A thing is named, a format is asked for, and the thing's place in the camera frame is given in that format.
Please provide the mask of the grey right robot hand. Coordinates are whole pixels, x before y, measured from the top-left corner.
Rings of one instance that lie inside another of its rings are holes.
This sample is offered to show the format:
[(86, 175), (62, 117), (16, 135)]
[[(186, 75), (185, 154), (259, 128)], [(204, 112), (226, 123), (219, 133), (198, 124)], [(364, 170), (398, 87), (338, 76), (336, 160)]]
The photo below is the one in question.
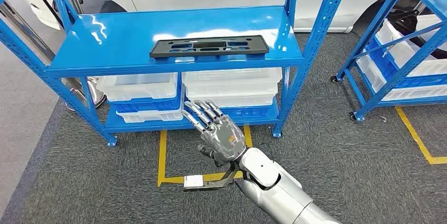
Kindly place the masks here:
[(210, 100), (185, 101), (181, 111), (200, 132), (205, 145), (199, 152), (214, 160), (217, 167), (237, 161), (247, 150), (245, 136), (234, 121)]

